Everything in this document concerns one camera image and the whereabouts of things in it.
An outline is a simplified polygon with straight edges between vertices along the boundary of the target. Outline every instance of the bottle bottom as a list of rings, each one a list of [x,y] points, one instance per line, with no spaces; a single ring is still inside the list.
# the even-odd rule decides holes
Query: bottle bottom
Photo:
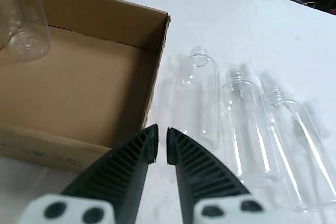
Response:
[[[20,60],[34,60],[46,55],[50,44],[46,36],[30,27],[23,27],[9,40],[7,50]]]

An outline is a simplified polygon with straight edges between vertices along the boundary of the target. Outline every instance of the threaded bottle neck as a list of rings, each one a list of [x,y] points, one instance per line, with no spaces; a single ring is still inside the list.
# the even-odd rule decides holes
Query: threaded bottle neck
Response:
[[[279,88],[271,89],[265,96],[271,108],[276,108],[286,101],[284,93]]]
[[[194,47],[192,50],[191,50],[191,53],[190,53],[192,56],[207,56],[208,57],[208,50],[205,48],[205,47],[202,47],[202,46],[197,46],[197,47]]]
[[[232,69],[226,73],[225,80],[226,82],[235,82],[243,79],[243,73],[239,69]]]

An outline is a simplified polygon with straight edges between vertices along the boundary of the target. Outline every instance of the bottle cap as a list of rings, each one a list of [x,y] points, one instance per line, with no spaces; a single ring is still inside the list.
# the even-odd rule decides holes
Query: bottle cap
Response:
[[[327,118],[322,114],[316,99],[311,99],[303,104],[310,120],[314,124],[321,139],[326,140],[331,136],[330,124]]]

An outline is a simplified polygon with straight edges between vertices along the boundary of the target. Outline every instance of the black circular hole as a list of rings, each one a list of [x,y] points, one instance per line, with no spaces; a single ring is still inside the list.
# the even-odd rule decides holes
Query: black circular hole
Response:
[[[242,211],[249,211],[249,212],[261,212],[264,210],[262,206],[259,203],[255,202],[254,200],[243,201],[240,208]]]
[[[87,224],[98,223],[102,220],[104,216],[104,211],[101,208],[93,207],[88,210],[83,215],[83,221]]]
[[[47,219],[58,218],[58,217],[60,217],[64,213],[66,207],[67,207],[67,205],[64,202],[55,202],[55,203],[52,203],[44,211],[44,216]]]
[[[224,215],[224,211],[218,206],[207,206],[203,208],[202,215],[207,217],[219,217]]]

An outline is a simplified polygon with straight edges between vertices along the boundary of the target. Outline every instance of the transparent bottle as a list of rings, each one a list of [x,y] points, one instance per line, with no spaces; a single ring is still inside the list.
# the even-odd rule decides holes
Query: transparent bottle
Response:
[[[203,47],[182,60],[176,80],[171,126],[205,148],[219,146],[219,73]]]
[[[266,75],[261,81],[291,209],[307,212],[336,203],[336,172],[309,113]]]
[[[303,104],[306,112],[309,115],[309,120],[314,124],[315,129],[319,133],[321,140],[326,140],[331,136],[330,124],[327,118],[323,115],[316,99],[311,99]]]
[[[44,56],[50,42],[42,1],[0,0],[0,42],[20,60]]]
[[[260,89],[245,80],[241,69],[233,69],[220,94],[228,168],[250,190],[273,185],[278,166]]]

